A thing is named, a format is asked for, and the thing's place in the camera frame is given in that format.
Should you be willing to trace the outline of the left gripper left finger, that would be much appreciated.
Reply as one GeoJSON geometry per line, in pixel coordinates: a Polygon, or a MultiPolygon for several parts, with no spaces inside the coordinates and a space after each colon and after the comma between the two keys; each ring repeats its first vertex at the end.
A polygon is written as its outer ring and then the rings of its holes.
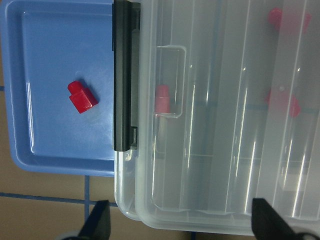
{"type": "Polygon", "coordinates": [[[99,200],[79,232],[64,233],[58,240],[109,240],[111,236],[110,202],[99,200]]]}

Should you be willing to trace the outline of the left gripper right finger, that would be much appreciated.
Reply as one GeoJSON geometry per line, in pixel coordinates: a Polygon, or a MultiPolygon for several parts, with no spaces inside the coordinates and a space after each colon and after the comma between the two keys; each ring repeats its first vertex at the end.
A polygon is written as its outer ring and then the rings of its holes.
{"type": "Polygon", "coordinates": [[[318,240],[314,233],[295,232],[264,198],[253,198],[251,230],[257,240],[318,240]]]}

